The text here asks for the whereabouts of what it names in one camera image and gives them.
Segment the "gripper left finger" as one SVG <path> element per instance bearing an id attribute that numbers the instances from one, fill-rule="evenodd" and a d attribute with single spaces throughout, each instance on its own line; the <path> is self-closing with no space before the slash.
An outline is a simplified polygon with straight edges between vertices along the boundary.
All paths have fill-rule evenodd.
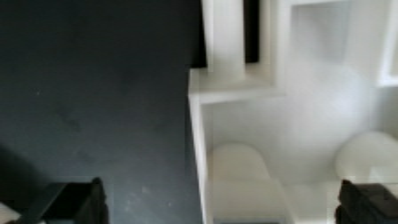
<path id="1" fill-rule="evenodd" d="M 100 179 L 51 183 L 12 224 L 108 224 Z"/>

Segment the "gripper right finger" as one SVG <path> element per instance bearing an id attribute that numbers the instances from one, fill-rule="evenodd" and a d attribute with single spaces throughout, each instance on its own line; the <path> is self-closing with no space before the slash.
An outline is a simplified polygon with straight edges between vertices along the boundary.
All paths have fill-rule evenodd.
<path id="1" fill-rule="evenodd" d="M 340 181 L 335 224 L 398 224 L 398 197 L 378 183 Z"/>

